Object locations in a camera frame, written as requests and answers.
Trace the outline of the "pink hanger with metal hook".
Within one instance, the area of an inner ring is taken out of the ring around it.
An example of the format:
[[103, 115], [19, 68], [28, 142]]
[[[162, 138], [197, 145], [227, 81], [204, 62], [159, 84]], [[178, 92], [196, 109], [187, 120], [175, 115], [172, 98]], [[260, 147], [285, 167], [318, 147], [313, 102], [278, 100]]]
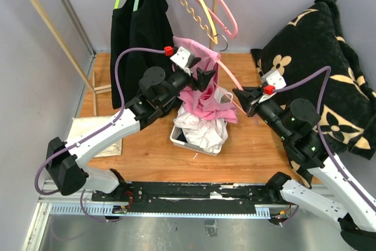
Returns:
[[[219, 50], [219, 52], [221, 53], [221, 52], [224, 52], [224, 51], [227, 51], [228, 50], [228, 48], [229, 48], [229, 42], [228, 42], [228, 40], [227, 40], [227, 38], [223, 35], [223, 34], [215, 34], [215, 35], [213, 35], [213, 37], [214, 38], [217, 38], [217, 40], [218, 40], [218, 37], [220, 37], [220, 38], [222, 38], [223, 40], [224, 40], [224, 44], [225, 44], [225, 47], [224, 48], [222, 48], [221, 50]], [[243, 91], [244, 89], [243, 89], [243, 87], [241, 86], [241, 84], [240, 84], [240, 82], [238, 81], [238, 79], [235, 77], [235, 75], [231, 72], [231, 70], [221, 61], [221, 60], [219, 60], [218, 62], [217, 62], [219, 65], [220, 65], [220, 67], [226, 72], [226, 74], [228, 75], [228, 77], [233, 81], [233, 83], [235, 84], [235, 86], [239, 89], [239, 90], [241, 90], [241, 91]], [[231, 98], [230, 99], [230, 101], [234, 104], [234, 105], [236, 105], [244, 114], [246, 114], [245, 113], [245, 111], [238, 105], [238, 104], [236, 104], [234, 101], [233, 101], [233, 99]], [[258, 121], [258, 117], [256, 116], [256, 117], [254, 117], [253, 118], [253, 120], [254, 120], [254, 124], [256, 125], [256, 126], [258, 126], [259, 125], [259, 121]]]

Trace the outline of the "navy blue t shirt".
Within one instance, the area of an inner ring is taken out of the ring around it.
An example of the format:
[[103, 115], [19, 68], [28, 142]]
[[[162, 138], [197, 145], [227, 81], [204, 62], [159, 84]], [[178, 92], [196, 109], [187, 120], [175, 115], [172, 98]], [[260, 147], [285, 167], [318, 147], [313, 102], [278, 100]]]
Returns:
[[186, 139], [186, 137], [185, 137], [185, 135], [184, 135], [183, 132], [181, 132], [181, 133], [179, 134], [179, 136], [176, 138], [176, 140], [179, 140], [179, 141], [184, 142], [184, 143], [187, 142], [187, 139]]

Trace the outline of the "black t shirt with print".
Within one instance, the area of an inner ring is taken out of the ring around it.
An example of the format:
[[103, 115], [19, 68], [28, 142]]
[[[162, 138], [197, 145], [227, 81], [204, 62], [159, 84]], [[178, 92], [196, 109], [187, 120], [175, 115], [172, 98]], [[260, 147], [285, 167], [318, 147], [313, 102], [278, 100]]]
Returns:
[[[173, 46], [173, 32], [166, 15], [168, 7], [166, 0], [140, 0], [140, 6], [132, 12], [129, 34], [131, 48], [163, 50], [166, 46]], [[122, 86], [125, 102], [137, 95], [139, 80], [153, 66], [163, 68], [166, 76], [173, 73], [171, 60], [163, 54], [128, 53]]]

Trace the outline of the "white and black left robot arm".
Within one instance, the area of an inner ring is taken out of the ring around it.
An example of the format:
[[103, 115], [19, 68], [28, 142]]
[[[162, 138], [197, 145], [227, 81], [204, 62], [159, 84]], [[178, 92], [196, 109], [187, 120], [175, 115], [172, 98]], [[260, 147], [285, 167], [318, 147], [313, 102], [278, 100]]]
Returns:
[[192, 72], [190, 68], [199, 60], [190, 55], [184, 60], [185, 66], [177, 65], [170, 76], [161, 67], [148, 68], [139, 81], [138, 95], [104, 125], [65, 142], [52, 139], [44, 167], [57, 191], [67, 196], [81, 189], [91, 189], [105, 193], [112, 201], [122, 200], [126, 187], [121, 175], [114, 169], [88, 167], [88, 162], [113, 143], [143, 130], [165, 115], [184, 88], [204, 91], [216, 71], [197, 68]]

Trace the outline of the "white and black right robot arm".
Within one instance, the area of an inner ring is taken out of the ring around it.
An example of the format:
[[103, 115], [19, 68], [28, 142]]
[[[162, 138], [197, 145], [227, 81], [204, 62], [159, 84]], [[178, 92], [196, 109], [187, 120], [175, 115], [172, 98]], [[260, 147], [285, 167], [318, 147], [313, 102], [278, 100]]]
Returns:
[[258, 115], [281, 139], [291, 167], [303, 186], [282, 172], [266, 186], [273, 204], [293, 203], [334, 224], [355, 250], [375, 250], [375, 199], [352, 178], [337, 155], [329, 155], [314, 126], [320, 116], [306, 99], [295, 99], [285, 109], [272, 99], [262, 101], [261, 87], [234, 89], [248, 117]]

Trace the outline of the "white t shirt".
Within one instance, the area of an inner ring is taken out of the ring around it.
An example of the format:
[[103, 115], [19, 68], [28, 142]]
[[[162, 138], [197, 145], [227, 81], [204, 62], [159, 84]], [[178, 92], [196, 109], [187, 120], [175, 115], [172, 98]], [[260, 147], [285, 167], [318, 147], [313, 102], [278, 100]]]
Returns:
[[236, 107], [224, 88], [213, 85], [204, 93], [184, 91], [174, 126], [186, 142], [208, 154], [217, 154], [228, 138], [227, 124], [237, 123]]

